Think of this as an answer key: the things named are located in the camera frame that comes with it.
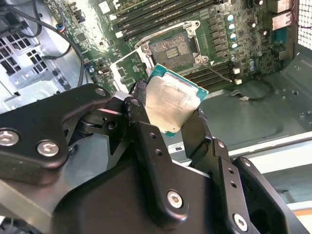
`motherboard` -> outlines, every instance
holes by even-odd
[[[274,23],[266,0],[56,2],[93,82],[111,93],[129,91],[156,64],[211,92],[280,71],[289,55],[287,22]]]

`cable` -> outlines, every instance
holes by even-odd
[[[270,82],[268,82],[264,79],[261,79],[261,78],[258,78],[257,80],[262,82],[263,84],[267,85],[270,88],[270,90],[268,91],[268,93],[266,95],[264,95],[262,97],[251,98],[251,97],[248,97],[246,95],[243,95],[239,90],[234,90],[233,92],[231,92],[231,96],[237,96],[242,101],[263,101],[263,100],[267,99],[274,92],[273,85]]]
[[[71,44],[69,44],[67,50],[63,54],[61,54],[59,56],[46,55],[46,56],[42,56],[41,58],[42,59],[49,59],[49,60],[56,60],[56,59],[59,59],[65,55],[67,55],[71,49],[72,49],[72,46],[71,46]]]
[[[8,6],[7,8],[10,9],[15,14],[20,15],[20,16],[28,19],[28,20],[31,20],[31,21],[37,23],[37,24],[40,24],[40,25],[52,30],[53,32],[59,34],[63,39],[65,39],[73,47],[74,51],[77,53],[78,57],[81,60],[79,79],[78,79],[78,85],[77,85],[77,86],[81,86],[82,82],[83,82],[83,75],[84,75],[84,58],[83,58],[82,52],[79,50],[79,48],[76,46],[76,44],[73,43],[71,40],[69,40],[69,38],[67,38],[64,34],[60,33],[56,28],[52,27],[51,25],[49,25],[45,22],[42,22],[42,21],[40,21],[34,17],[31,17],[31,16],[23,13],[22,11],[15,9],[14,7]]]
[[[36,19],[40,20],[39,12],[37,9],[37,0],[33,0],[32,2],[33,2],[33,9],[34,9],[35,17],[36,17]],[[41,32],[42,32],[42,25],[37,24],[37,31],[34,35],[28,35],[28,34],[23,33],[23,32],[20,32],[19,34],[26,37],[26,38],[36,38],[37,36],[40,35]]]

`label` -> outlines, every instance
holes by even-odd
[[[103,14],[106,14],[106,13],[111,11],[107,1],[104,1],[104,2],[100,3],[98,6],[101,8]]]
[[[168,146],[168,152],[170,154],[177,153],[177,152],[180,152],[180,151],[184,151],[184,144],[183,144],[183,142],[180,142],[180,143]]]

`chip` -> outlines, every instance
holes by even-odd
[[[150,44],[150,50],[156,61],[168,69],[193,66],[194,56],[186,32]]]
[[[77,36],[78,41],[83,42],[87,40],[86,36],[83,33],[79,33]]]

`bolt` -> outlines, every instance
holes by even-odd
[[[219,140],[218,140],[218,145],[219,145],[221,148],[224,148],[224,147],[225,147],[224,144],[223,144],[221,141],[219,141]]]
[[[248,230],[248,225],[242,216],[240,216],[239,214],[234,214],[233,219],[240,230],[242,230],[243,232],[246,232]]]
[[[0,145],[2,146],[12,146],[18,143],[20,137],[17,133],[10,130],[0,131]]]
[[[169,191],[167,193],[167,199],[174,208],[181,208],[183,205],[183,201],[181,196],[175,191]]]
[[[136,100],[136,99],[131,99],[131,102],[134,104],[134,105],[136,105],[136,106],[140,106],[141,105],[141,103],[139,103],[139,101],[138,100]]]
[[[195,58],[195,62],[196,62],[196,63],[201,63],[201,58],[200,58],[200,57],[196,57],[196,58]]]
[[[101,96],[105,96],[106,95],[105,91],[103,89],[100,89],[100,88],[96,88],[96,93],[101,95]]]
[[[52,157],[58,154],[59,147],[52,141],[43,141],[37,146],[37,151],[42,156]]]
[[[244,164],[247,166],[247,167],[251,167],[251,163],[246,159],[246,158],[242,158],[242,161],[244,162]]]

